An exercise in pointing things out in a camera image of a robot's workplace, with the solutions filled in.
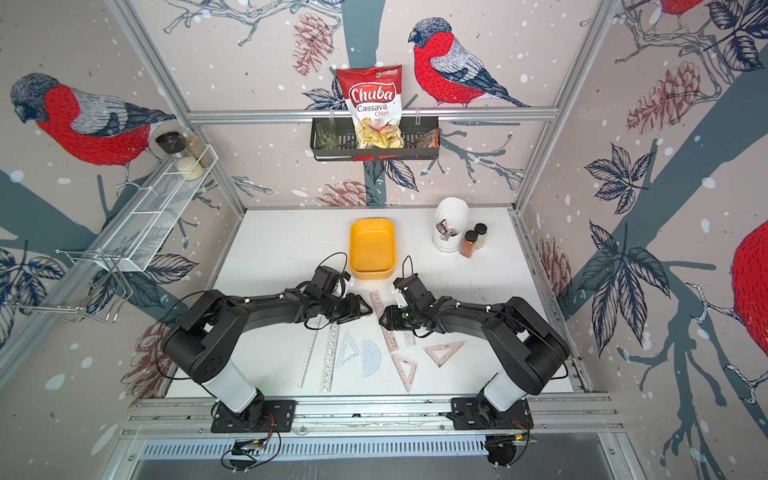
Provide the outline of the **clear blue protractor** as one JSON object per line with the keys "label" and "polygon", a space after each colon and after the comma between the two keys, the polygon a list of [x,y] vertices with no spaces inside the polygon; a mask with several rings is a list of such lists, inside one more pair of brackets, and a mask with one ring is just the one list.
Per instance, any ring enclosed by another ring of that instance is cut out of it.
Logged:
{"label": "clear blue protractor", "polygon": [[377,373],[381,365],[381,350],[379,346],[370,340],[361,343],[362,377],[371,378]]}

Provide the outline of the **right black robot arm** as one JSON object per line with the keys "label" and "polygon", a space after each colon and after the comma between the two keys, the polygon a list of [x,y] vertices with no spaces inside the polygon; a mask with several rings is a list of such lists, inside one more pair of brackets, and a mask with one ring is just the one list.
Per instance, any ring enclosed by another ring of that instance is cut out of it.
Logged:
{"label": "right black robot arm", "polygon": [[482,401],[496,412],[510,409],[528,395],[538,395],[571,355],[564,338],[525,299],[481,305],[442,296],[428,303],[387,306],[379,324],[389,331],[460,333],[484,339],[502,371],[481,390]]}

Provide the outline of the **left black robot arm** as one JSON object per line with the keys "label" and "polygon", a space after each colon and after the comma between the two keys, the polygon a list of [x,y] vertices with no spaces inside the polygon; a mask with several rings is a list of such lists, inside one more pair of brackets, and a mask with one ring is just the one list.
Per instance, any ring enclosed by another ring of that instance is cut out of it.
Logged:
{"label": "left black robot arm", "polygon": [[162,342],[163,353],[195,383],[234,414],[255,404],[258,388],[231,360],[241,335],[279,324],[300,324],[318,316],[343,324],[373,312],[358,294],[341,297],[306,282],[281,293],[255,297],[227,296],[208,290],[177,320]]}

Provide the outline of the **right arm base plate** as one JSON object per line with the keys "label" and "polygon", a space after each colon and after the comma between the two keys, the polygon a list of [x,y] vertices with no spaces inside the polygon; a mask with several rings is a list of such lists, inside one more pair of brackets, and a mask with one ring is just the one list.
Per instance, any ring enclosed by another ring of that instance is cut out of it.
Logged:
{"label": "right arm base plate", "polygon": [[507,410],[497,410],[484,397],[455,397],[445,417],[456,430],[523,430],[533,428],[528,401],[521,399]]}

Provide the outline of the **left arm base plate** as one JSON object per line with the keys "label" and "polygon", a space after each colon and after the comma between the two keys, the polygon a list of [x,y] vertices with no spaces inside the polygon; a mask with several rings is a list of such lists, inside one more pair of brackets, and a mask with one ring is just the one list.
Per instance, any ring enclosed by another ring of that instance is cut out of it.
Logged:
{"label": "left arm base plate", "polygon": [[287,433],[297,405],[296,400],[255,399],[243,412],[235,413],[218,402],[212,413],[210,431],[216,434]]}

